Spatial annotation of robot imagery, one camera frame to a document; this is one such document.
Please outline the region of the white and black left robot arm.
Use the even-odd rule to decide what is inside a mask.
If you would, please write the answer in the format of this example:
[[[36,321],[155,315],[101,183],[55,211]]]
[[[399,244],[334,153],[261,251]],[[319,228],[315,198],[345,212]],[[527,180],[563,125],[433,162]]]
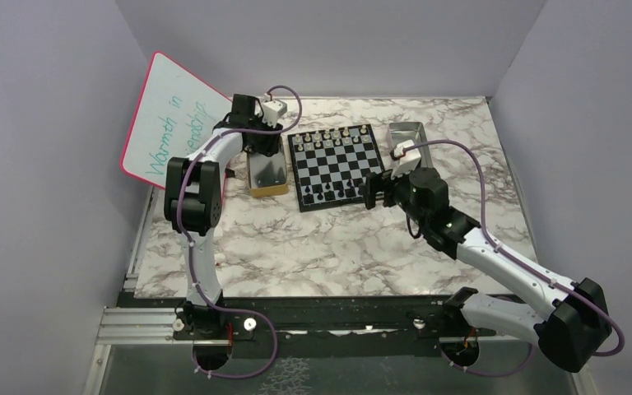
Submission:
[[[275,155],[283,129],[280,120],[286,111],[286,103],[271,94],[263,98],[236,94],[230,111],[213,127],[207,141],[193,153],[173,157],[168,163],[165,219],[185,241],[188,291],[184,322],[204,337],[217,337],[225,330],[213,236],[221,218],[226,167],[242,152]]]

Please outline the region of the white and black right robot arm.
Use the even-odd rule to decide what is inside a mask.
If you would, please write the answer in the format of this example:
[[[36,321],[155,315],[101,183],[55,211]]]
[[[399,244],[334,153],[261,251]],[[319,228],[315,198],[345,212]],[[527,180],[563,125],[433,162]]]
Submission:
[[[451,206],[448,185],[432,168],[393,177],[368,174],[359,186],[367,209],[378,200],[399,207],[433,249],[490,276],[521,299],[497,300],[463,288],[445,304],[444,328],[461,335],[471,327],[503,332],[539,348],[555,366],[578,373],[611,335],[604,290],[595,281],[558,275],[512,249],[481,223]]]

